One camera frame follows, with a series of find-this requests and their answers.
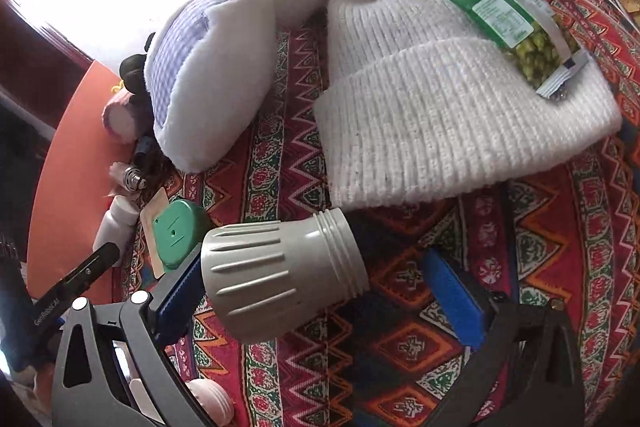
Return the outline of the patterned ethnic tablecloth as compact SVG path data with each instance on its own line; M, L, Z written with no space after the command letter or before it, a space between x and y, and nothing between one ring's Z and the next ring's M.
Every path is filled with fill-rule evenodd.
M611 83L623 124L550 171L420 206L358 212L381 233L371 290L277 340L241 346L201 301L167 347L184 381L209 378L234 402L235 426L420 426L459 376L463 348L423 283L435 247L491 291L526 305L566 304L579 339L587 426L639 369L639 31L614 0L547 0ZM329 205L312 102L328 85L326 23L281 31L274 90L212 169L168 164L169 200L214 225L296 220ZM156 189L141 196L144 205Z

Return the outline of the beige adhesive bandage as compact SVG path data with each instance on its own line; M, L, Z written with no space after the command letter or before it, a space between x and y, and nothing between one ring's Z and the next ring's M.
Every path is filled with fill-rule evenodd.
M163 276L165 269L157 250L154 222L168 206L168 196L165 189L161 187L140 212L140 221L145 236L145 243L149 251L152 272L156 279L160 279Z

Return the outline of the white knitted beanie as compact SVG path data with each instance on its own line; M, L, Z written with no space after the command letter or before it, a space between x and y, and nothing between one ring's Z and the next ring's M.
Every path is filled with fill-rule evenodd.
M620 129L595 62L541 98L450 0L330 0L314 103L333 205L387 207L548 170Z

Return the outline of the beige ribbed plastic cup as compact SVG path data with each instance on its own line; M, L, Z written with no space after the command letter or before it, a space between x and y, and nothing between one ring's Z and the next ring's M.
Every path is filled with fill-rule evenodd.
M210 230L201 270L219 321L246 345L278 338L369 289L356 237L337 208Z

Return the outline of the green tape measure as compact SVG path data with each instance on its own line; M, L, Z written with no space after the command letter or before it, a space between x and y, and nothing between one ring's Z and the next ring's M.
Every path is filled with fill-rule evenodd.
M175 199L155 219L154 233L165 270L175 270L213 228L206 210L187 199Z

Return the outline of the brown kraft snack bag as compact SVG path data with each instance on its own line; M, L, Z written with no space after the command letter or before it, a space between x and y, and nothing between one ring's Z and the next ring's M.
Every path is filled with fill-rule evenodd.
M624 10L631 16L634 23L640 26L640 0L620 0Z

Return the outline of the white plush rabbit toy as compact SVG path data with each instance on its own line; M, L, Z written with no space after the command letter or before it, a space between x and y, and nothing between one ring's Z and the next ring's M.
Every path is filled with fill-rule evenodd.
M273 83L280 29L329 0L188 0L153 36L143 78L162 153L187 173L226 155Z

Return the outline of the pink crochet flower pot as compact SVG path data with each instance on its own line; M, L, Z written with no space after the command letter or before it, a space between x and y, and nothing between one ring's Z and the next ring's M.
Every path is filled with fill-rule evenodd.
M103 128L119 143L134 143L152 129L151 102L146 95L130 92L122 81L112 88L112 95L102 112Z

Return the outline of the green pea snack packet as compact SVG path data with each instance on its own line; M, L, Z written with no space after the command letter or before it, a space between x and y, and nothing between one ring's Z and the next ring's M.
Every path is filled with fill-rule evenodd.
M465 12L547 100L564 98L588 53L544 0L449 0Z

